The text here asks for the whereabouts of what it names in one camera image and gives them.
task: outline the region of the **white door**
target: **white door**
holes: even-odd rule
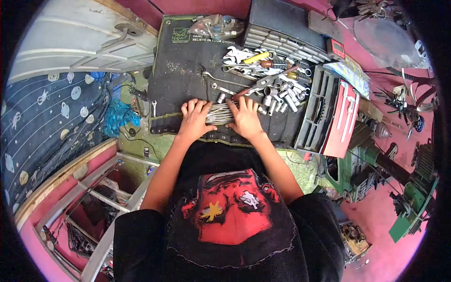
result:
[[[126,37],[105,46],[121,38],[124,27]],[[59,72],[142,69],[153,64],[157,37],[157,30],[113,0],[50,0],[26,34],[8,84]]]

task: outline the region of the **blue cloth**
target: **blue cloth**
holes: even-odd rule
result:
[[[125,123],[133,122],[134,126],[140,126],[141,117],[119,99],[113,98],[105,114],[103,133],[108,137],[118,137],[119,128]]]
[[[96,81],[100,81],[100,80],[102,79],[102,77],[105,76],[105,74],[106,74],[106,72],[104,72],[104,71],[92,71],[92,72],[90,73],[90,75],[91,75]],[[120,76],[119,73],[111,73],[111,80],[117,78],[118,76]],[[122,83],[119,84],[119,85],[116,85],[116,86],[113,88],[113,95],[112,95],[113,98],[120,99],[120,93],[121,93],[121,90],[120,90],[120,89],[121,89],[121,86],[122,86]]]

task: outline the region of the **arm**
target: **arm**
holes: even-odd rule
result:
[[[205,125],[211,105],[212,102],[207,103],[207,101],[197,99],[183,104],[181,108],[183,121],[179,133],[175,136],[168,153],[150,180],[140,209],[153,209],[161,214],[164,213],[188,148],[206,132],[217,129],[214,125]]]
[[[268,135],[263,131],[257,116],[258,103],[252,99],[239,98],[239,109],[231,101],[227,101],[235,118],[235,123],[228,124],[236,133],[240,134],[255,147],[268,176],[274,186],[280,191],[288,205],[304,195],[290,168],[276,151]]]

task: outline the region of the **digital meter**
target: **digital meter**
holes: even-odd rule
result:
[[[335,39],[329,38],[327,40],[327,54],[335,60],[344,61],[345,56],[345,46]]]

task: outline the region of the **black tool roll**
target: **black tool roll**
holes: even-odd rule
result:
[[[242,38],[234,38],[215,42],[211,38],[187,33],[196,16],[164,16],[158,50],[153,66],[153,76],[149,77],[147,96],[157,101],[156,117],[151,118],[151,134],[177,134],[182,121],[180,107],[184,102],[197,98],[214,101],[220,94],[211,88],[212,83],[240,92],[243,87],[223,83],[205,77],[202,72],[208,71],[215,78],[234,81],[244,85],[253,85],[253,81],[221,69],[223,56],[229,51],[227,47],[239,44]],[[250,98],[262,102],[263,97],[252,94]],[[258,115],[263,130],[276,148],[292,149],[304,115],[305,104],[296,113],[289,109],[285,113],[274,112],[272,116]],[[208,132],[202,137],[206,141],[220,141],[232,145],[250,145],[232,129],[223,125],[217,131]]]

